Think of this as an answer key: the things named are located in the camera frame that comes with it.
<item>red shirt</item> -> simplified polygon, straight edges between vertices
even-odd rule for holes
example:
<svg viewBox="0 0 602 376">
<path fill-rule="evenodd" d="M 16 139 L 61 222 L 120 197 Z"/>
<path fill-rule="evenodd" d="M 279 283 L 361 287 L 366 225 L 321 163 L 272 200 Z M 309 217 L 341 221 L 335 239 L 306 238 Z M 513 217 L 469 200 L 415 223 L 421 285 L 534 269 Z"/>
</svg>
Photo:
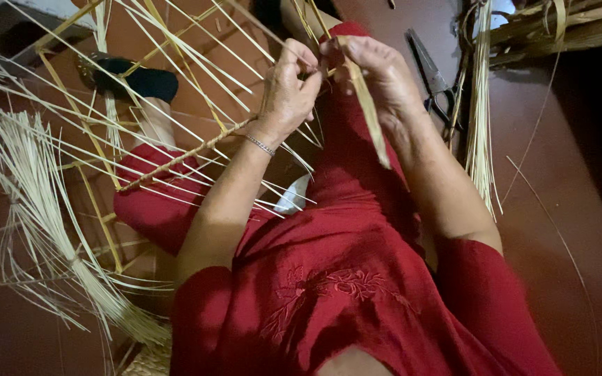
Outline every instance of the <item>red shirt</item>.
<svg viewBox="0 0 602 376">
<path fill-rule="evenodd" d="M 331 34 L 367 32 L 346 22 Z M 414 245 L 415 208 L 396 154 L 388 146 L 392 170 L 383 169 L 356 98 L 327 96 L 316 105 L 330 147 L 319 153 L 307 191 L 318 204 L 284 220 L 254 210 L 233 271 L 206 268 L 178 289 L 171 374 L 307 374 L 355 345 L 395 375 L 558 375 L 520 282 L 494 249 L 448 241 L 431 275 Z M 139 171 L 119 169 L 127 181 L 182 154 L 148 145 L 132 152 L 152 163 L 124 158 Z M 183 190 L 131 189 L 115 195 L 114 209 L 176 254 L 196 212 L 188 203 L 201 202 L 187 191 L 207 187 L 157 177 Z"/>
<path fill-rule="evenodd" d="M 493 248 L 448 242 L 434 281 L 376 211 L 272 221 L 177 291 L 172 375 L 307 374 L 351 345 L 395 375 L 560 374 Z"/>
</svg>

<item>silver bracelet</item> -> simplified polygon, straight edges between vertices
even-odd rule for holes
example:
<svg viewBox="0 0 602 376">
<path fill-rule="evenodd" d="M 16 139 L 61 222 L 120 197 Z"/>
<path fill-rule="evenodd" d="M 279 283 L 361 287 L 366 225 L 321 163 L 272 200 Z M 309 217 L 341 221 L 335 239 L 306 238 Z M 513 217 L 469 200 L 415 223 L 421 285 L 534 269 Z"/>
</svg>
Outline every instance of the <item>silver bracelet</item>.
<svg viewBox="0 0 602 376">
<path fill-rule="evenodd" d="M 253 136 L 250 136 L 249 134 L 246 134 L 246 137 L 247 137 L 248 140 L 252 141 L 252 143 L 254 143 L 258 147 L 262 148 L 262 150 L 264 150 L 267 153 L 269 153 L 271 155 L 271 157 L 273 157 L 274 155 L 276 155 L 276 151 L 275 150 L 267 147 L 261 141 L 255 139 Z"/>
</svg>

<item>black slipper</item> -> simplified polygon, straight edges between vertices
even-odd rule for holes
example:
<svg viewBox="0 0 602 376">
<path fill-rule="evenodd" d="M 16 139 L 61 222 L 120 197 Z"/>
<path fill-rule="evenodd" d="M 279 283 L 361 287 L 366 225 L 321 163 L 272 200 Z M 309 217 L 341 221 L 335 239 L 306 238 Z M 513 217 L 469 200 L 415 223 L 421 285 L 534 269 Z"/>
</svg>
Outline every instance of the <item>black slipper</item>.
<svg viewBox="0 0 602 376">
<path fill-rule="evenodd" d="M 89 54 L 89 58 L 113 75 L 125 73 L 134 65 L 131 60 L 113 57 L 103 52 L 92 52 Z M 112 92 L 116 99 L 131 100 L 129 93 L 120 82 L 97 69 L 93 63 L 82 56 L 76 55 L 76 69 L 78 69 L 80 80 L 89 89 L 96 89 L 101 95 L 107 91 Z M 132 90 L 142 97 L 159 98 L 166 103 L 171 103 L 178 91 L 178 79 L 175 74 L 166 70 L 140 66 L 129 74 L 125 81 Z"/>
</svg>

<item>pile of rattan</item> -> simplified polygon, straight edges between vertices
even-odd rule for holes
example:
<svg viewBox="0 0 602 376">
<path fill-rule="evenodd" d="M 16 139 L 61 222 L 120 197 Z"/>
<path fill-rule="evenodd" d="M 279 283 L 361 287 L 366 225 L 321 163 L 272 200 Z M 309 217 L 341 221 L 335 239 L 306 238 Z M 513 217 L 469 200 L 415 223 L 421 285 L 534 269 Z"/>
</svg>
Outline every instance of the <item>pile of rattan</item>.
<svg viewBox="0 0 602 376">
<path fill-rule="evenodd" d="M 505 17 L 491 32 L 490 65 L 602 46 L 602 0 L 544 0 Z"/>
</svg>

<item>red embroidery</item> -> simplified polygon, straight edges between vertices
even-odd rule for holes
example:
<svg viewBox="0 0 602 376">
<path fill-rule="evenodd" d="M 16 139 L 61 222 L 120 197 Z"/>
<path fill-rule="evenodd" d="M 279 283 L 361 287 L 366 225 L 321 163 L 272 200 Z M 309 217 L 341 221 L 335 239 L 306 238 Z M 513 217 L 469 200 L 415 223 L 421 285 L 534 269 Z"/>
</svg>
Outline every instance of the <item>red embroidery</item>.
<svg viewBox="0 0 602 376">
<path fill-rule="evenodd" d="M 294 313 L 303 305 L 309 294 L 315 296 L 331 296 L 330 287 L 334 291 L 350 295 L 364 301 L 372 299 L 378 292 L 392 296 L 398 303 L 419 314 L 405 296 L 383 286 L 385 279 L 380 273 L 370 274 L 362 270 L 342 269 L 327 274 L 322 272 L 312 278 L 303 278 L 303 266 L 291 269 L 287 274 L 287 285 L 276 289 L 276 295 L 286 300 L 280 308 L 269 316 L 260 334 L 263 337 L 281 339 L 284 329 Z"/>
</svg>

